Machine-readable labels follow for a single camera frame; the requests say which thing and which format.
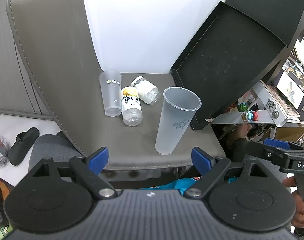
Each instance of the human hand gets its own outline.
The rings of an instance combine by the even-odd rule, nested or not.
[[[286,178],[282,181],[285,187],[296,187],[296,181],[294,177]],[[292,193],[296,202],[296,213],[291,221],[291,224],[296,228],[304,228],[304,201],[299,196],[298,191]]]

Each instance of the frosted plastic cup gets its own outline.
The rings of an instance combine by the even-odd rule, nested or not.
[[[201,107],[201,100],[192,91],[180,87],[165,89],[163,96],[155,149],[159,154],[166,155],[173,152],[195,112]]]
[[[99,76],[105,115],[118,116],[121,107],[122,75],[115,70],[105,70]]]

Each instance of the gray wardrobe door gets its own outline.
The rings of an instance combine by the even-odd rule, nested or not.
[[[7,19],[6,2],[0,0],[0,113],[49,119],[49,112],[17,52]]]

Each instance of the smartphone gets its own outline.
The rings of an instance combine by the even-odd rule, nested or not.
[[[304,92],[299,87],[299,80],[294,81],[284,70],[281,70],[273,85],[290,101],[300,112],[304,105]]]

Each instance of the round black disc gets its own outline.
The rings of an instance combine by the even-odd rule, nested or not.
[[[80,185],[38,177],[14,188],[6,199],[5,213],[14,228],[53,233],[81,221],[91,206],[90,193]]]
[[[223,184],[210,194],[209,205],[220,220],[235,228],[271,231],[287,225],[295,212],[293,197],[279,184],[258,177]]]

